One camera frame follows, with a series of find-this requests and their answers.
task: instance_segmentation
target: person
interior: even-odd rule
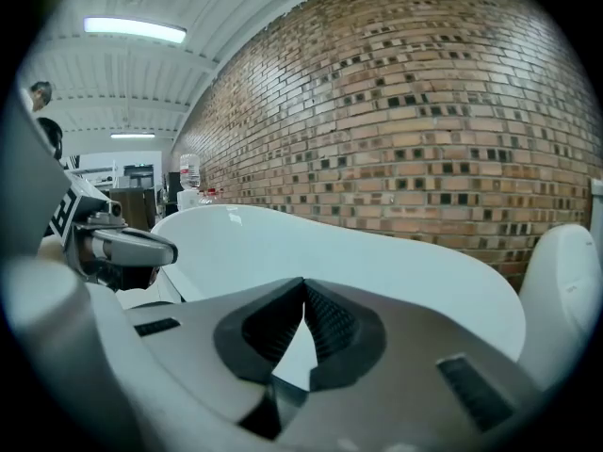
[[[29,112],[38,112],[50,103],[53,88],[50,82],[36,82],[29,89],[21,89],[21,97]]]
[[[48,138],[48,143],[50,144],[51,152],[56,160],[59,160],[63,155],[63,131],[60,126],[53,121],[52,119],[48,119],[46,117],[38,117],[38,124],[44,131],[44,134]]]

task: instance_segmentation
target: brick wall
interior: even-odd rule
[[[180,136],[228,202],[461,250],[518,287],[588,223],[601,122],[531,0],[310,0],[227,65]]]

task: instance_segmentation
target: ceiling light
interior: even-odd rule
[[[152,139],[154,137],[155,137],[155,134],[142,134],[142,133],[138,133],[138,134],[126,134],[126,133],[111,134],[111,138],[112,139]]]
[[[140,35],[174,43],[182,43],[187,35],[187,31],[183,28],[113,17],[86,17],[84,30],[89,33]]]

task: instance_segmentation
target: ceiling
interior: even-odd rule
[[[64,153],[171,148],[220,69],[253,35],[304,0],[63,0],[20,72],[53,84],[36,114],[58,122]],[[184,27],[181,44],[84,32],[86,16],[121,16]],[[112,132],[154,132],[115,140]]]

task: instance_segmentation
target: ceiling beam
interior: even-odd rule
[[[178,112],[185,114],[188,112],[188,105],[174,104],[171,102],[149,101],[142,99],[130,99],[130,107],[140,109],[165,110],[168,112]],[[55,110],[74,110],[91,107],[125,107],[126,99],[124,97],[93,97],[82,99],[61,99],[53,100],[41,111],[52,113]]]
[[[185,52],[179,48],[147,41],[131,40],[124,37],[71,37],[68,39],[39,42],[34,46],[30,58],[35,59],[40,54],[47,52],[81,54],[82,52],[104,53],[109,51],[125,55],[128,46],[134,55],[162,60],[174,60],[178,63],[186,62],[191,67],[196,67],[206,73],[215,70],[219,64],[209,58],[195,56],[191,52]]]

